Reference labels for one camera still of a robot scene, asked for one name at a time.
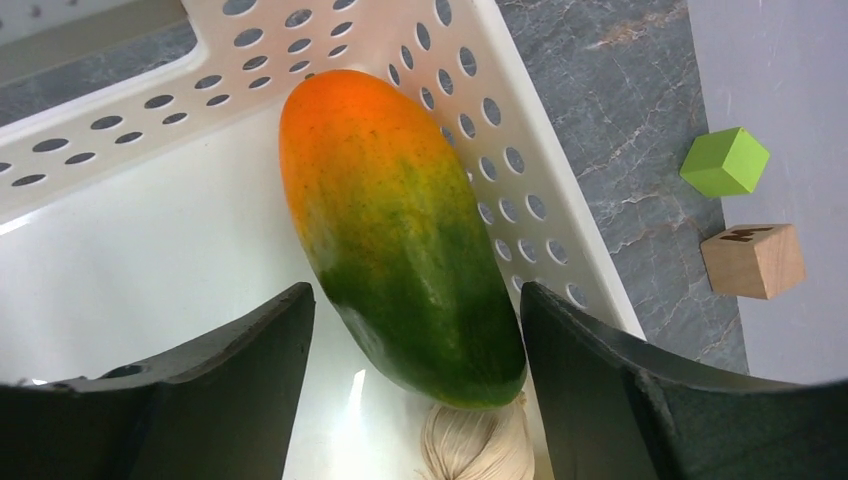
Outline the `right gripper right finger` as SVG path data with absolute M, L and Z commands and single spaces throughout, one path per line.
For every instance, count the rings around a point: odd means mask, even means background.
M 524 284 L 521 321 L 558 479 L 843 479 L 847 384 L 733 373 Z

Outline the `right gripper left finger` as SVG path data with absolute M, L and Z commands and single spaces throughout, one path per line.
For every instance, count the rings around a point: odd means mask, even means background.
M 313 335 L 299 282 L 243 317 L 88 379 L 1 389 L 5 479 L 279 479 Z

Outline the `beige garlic bulb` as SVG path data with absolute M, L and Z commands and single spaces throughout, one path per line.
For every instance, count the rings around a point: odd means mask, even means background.
M 435 405 L 424 421 L 424 479 L 531 480 L 535 457 L 521 392 L 509 405 L 460 410 Z

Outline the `orange green mango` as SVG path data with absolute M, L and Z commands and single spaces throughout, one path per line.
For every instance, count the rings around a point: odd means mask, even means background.
M 280 165 L 293 225 L 326 297 L 374 367 L 463 409 L 509 404 L 526 377 L 508 290 L 439 124 L 355 70 L 289 94 Z

